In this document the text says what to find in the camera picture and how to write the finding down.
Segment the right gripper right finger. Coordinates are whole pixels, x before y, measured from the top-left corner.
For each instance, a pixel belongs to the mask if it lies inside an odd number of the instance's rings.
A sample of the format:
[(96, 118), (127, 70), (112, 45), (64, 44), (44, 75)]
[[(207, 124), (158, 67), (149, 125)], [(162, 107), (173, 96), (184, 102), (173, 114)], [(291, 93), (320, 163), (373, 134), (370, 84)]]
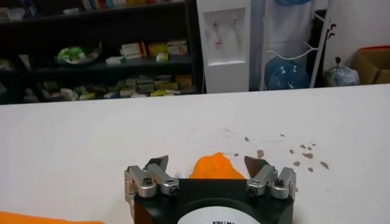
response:
[(244, 157), (244, 163), (250, 178), (246, 182), (250, 197), (260, 197), (269, 191), (276, 199), (284, 200), (291, 197), (295, 200), (297, 174), (290, 167), (284, 167), (280, 173), (265, 159)]

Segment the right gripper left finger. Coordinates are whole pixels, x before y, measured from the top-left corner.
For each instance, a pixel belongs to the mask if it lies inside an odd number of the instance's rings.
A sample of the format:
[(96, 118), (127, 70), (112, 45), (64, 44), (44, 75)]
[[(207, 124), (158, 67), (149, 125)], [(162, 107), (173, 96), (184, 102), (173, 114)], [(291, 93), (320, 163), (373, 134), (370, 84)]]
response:
[(180, 192), (179, 180), (166, 173), (169, 156), (152, 158), (141, 169), (129, 166), (124, 171), (125, 199), (130, 203), (134, 196), (151, 198), (157, 193), (174, 197)]

